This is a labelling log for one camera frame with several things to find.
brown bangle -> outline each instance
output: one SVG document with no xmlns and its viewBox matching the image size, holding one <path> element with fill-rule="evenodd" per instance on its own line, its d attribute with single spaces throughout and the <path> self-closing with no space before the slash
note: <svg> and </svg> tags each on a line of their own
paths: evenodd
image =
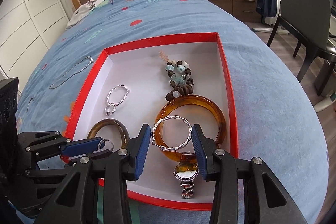
<svg viewBox="0 0 336 224">
<path fill-rule="evenodd" d="M 89 134 L 87 135 L 86 139 L 92 139 L 94 138 L 98 131 L 101 130 L 103 127 L 108 126 L 108 125 L 113 125 L 116 126 L 120 132 L 120 137 L 121 137 L 121 148 L 126 148 L 126 145 L 129 141 L 129 135 L 126 127 L 119 122 L 118 120 L 115 119 L 104 119 L 101 120 L 100 122 L 96 123 L 90 130 Z"/>
<path fill-rule="evenodd" d="M 226 122 L 224 115 L 220 108 L 211 100 L 200 96 L 200 95 L 187 95 L 187 96 L 181 96 L 177 97 L 173 100 L 171 100 L 168 104 L 166 104 L 159 112 L 159 114 L 156 117 L 155 123 L 159 119 L 162 119 L 166 116 L 168 116 L 172 111 L 174 111 L 176 108 L 179 108 L 180 106 L 185 106 L 185 105 L 198 105 L 206 108 L 209 110 L 212 115 L 215 117 L 219 130 L 218 134 L 215 140 L 217 148 L 220 148 L 220 145 L 223 143 L 226 135 L 227 135 L 227 130 L 226 130 Z M 161 123 L 157 129 L 154 131 L 155 135 L 155 141 L 157 145 L 163 145 L 166 146 L 165 142 L 162 139 L 162 127 L 163 123 Z M 191 163 L 197 162 L 196 155 L 195 154 L 183 154 L 177 151 L 162 151 L 168 158 L 171 160 L 177 161 L 177 162 L 182 162 L 182 161 L 187 161 Z"/>
</svg>

white wardrobe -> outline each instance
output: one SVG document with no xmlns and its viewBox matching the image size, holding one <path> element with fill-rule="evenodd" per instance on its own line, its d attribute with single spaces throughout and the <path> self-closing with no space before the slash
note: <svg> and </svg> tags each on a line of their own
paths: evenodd
<svg viewBox="0 0 336 224">
<path fill-rule="evenodd" d="M 67 22 L 59 0 L 4 0 L 0 5 L 0 70 L 19 78 L 19 92 Z"/>
</svg>

chair leg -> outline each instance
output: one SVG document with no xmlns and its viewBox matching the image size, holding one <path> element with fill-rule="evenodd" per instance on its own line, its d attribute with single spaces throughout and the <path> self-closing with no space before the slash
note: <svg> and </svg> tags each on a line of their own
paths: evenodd
<svg viewBox="0 0 336 224">
<path fill-rule="evenodd" d="M 272 30 L 272 32 L 271 32 L 271 35 L 270 35 L 270 37 L 269 37 L 269 39 L 268 39 L 267 46 L 271 46 L 271 43 L 272 43 L 272 41 L 273 41 L 273 38 L 274 38 L 275 34 L 277 33 L 277 30 L 278 30 L 280 21 L 281 21 L 281 18 L 280 18 L 280 16 L 278 16 L 277 21 L 275 22 L 274 27 L 273 27 L 273 30 Z"/>
<path fill-rule="evenodd" d="M 329 70 L 325 78 L 323 79 L 322 85 L 320 86 L 319 90 L 317 91 L 317 96 L 320 96 L 324 88 L 326 87 L 329 78 L 331 77 L 331 74 L 335 68 L 336 62 L 330 62 Z"/>
<path fill-rule="evenodd" d="M 298 43 L 297 43 L 297 45 L 296 45 L 296 48 L 295 48 L 295 51 L 294 51 L 294 53 L 293 53 L 293 57 L 296 57 L 296 55 L 297 55 L 297 53 L 298 53 L 300 47 L 301 47 L 301 42 L 298 41 Z"/>
<path fill-rule="evenodd" d="M 317 49 L 315 47 L 306 47 L 306 57 L 304 58 L 303 65 L 297 74 L 296 79 L 301 82 L 302 78 L 305 76 L 310 64 L 317 57 Z"/>
</svg>

key ring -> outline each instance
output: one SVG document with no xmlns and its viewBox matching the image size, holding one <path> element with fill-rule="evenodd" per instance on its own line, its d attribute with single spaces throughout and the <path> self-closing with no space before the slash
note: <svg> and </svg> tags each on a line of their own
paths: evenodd
<svg viewBox="0 0 336 224">
<path fill-rule="evenodd" d="M 186 123 L 188 125 L 189 135 L 187 137 L 187 140 L 184 143 L 182 143 L 179 146 L 177 146 L 177 147 L 166 147 L 166 146 L 163 146 L 163 145 L 157 145 L 155 143 L 155 131 L 156 131 L 156 129 L 159 126 L 160 123 L 162 123 L 162 122 L 164 122 L 166 120 L 170 120 L 170 119 L 181 120 L 182 122 L 184 122 L 184 123 Z M 187 144 L 191 140 L 191 129 L 192 129 L 192 127 L 191 127 L 191 125 L 190 125 L 190 123 L 188 122 L 187 119 L 182 118 L 182 117 L 177 116 L 177 115 L 175 115 L 175 116 L 166 116 L 166 117 L 164 117 L 162 119 L 159 119 L 156 122 L 156 124 L 153 126 L 153 128 L 152 128 L 152 133 L 151 133 L 152 134 L 152 139 L 153 139 L 152 140 L 152 145 L 155 145 L 155 146 L 159 147 L 162 151 L 171 151 L 171 152 L 174 152 L 174 151 L 177 151 L 179 149 L 185 148 L 187 146 Z"/>
<path fill-rule="evenodd" d="M 111 142 L 109 139 L 102 139 L 99 144 L 98 144 L 98 151 L 102 151 L 102 149 L 100 148 L 100 146 L 104 143 L 104 142 L 110 142 L 110 144 L 112 145 L 110 151 L 113 152 L 113 148 L 114 148 L 114 144 L 113 142 Z"/>
<path fill-rule="evenodd" d="M 118 89 L 118 88 L 126 89 L 127 92 L 124 95 L 124 98 L 121 99 L 121 101 L 116 103 L 116 104 L 115 103 L 110 103 L 109 99 L 110 99 L 111 92 L 115 89 Z M 117 85 L 110 90 L 109 94 L 106 97 L 107 106 L 105 107 L 105 113 L 106 113 L 107 116 L 113 114 L 116 111 L 117 106 L 120 105 L 127 98 L 128 93 L 129 93 L 129 89 L 125 85 Z"/>
</svg>

silver twisted bracelet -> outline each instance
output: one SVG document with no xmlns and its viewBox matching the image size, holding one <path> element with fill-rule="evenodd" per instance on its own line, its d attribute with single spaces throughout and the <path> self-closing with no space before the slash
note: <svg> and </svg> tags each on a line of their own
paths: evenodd
<svg viewBox="0 0 336 224">
<path fill-rule="evenodd" d="M 182 122 L 184 122 L 185 124 L 188 125 L 189 135 L 188 135 L 188 137 L 187 137 L 187 140 L 186 140 L 184 143 L 182 143 L 182 144 L 180 144 L 179 146 L 177 146 L 177 147 L 165 147 L 165 146 L 163 146 L 163 145 L 157 145 L 157 144 L 155 143 L 155 134 L 154 134 L 154 132 L 155 132 L 155 130 L 157 129 L 157 127 L 159 126 L 159 124 L 160 124 L 161 122 L 164 122 L 164 121 L 166 121 L 166 120 L 170 120 L 170 119 L 181 120 Z M 182 149 L 182 148 L 185 148 L 185 147 L 187 146 L 187 144 L 188 144 L 188 143 L 190 142 L 190 140 L 191 140 L 191 129 L 192 129 L 192 127 L 191 127 L 191 125 L 190 125 L 190 123 L 188 122 L 187 119 L 182 118 L 182 117 L 177 116 L 177 115 L 175 115 L 175 116 L 166 116 L 166 117 L 164 117 L 164 118 L 158 120 L 157 123 L 156 123 L 156 124 L 153 126 L 153 128 L 152 128 L 152 132 L 151 132 L 151 134 L 152 134 L 152 139 L 153 139 L 153 140 L 152 140 L 152 145 L 155 145 L 155 146 L 159 147 L 162 151 L 172 151 L 172 152 L 173 152 L 173 151 L 177 151 L 177 150 Z"/>
<path fill-rule="evenodd" d="M 123 99 L 121 99 L 121 101 L 120 102 L 118 102 L 118 103 L 110 103 L 110 95 L 111 95 L 111 92 L 113 91 L 113 90 L 115 90 L 115 89 L 118 89 L 118 88 L 124 88 L 124 89 L 126 89 L 126 94 L 124 95 L 124 98 Z M 120 105 L 121 103 L 123 103 L 124 102 L 124 100 L 127 98 L 127 95 L 128 95 L 128 93 L 129 93 L 129 89 L 125 86 L 125 85 L 117 85 L 117 86 L 115 86 L 114 88 L 112 88 L 111 90 L 110 90 L 110 92 L 109 92 L 109 94 L 107 95 L 107 100 L 106 100 L 106 102 L 107 102 L 107 106 L 105 107 L 105 113 L 106 113 L 106 115 L 111 115 L 111 114 L 113 114 L 115 111 L 116 111 L 116 108 L 117 108 L 117 106 L 118 105 Z"/>
</svg>

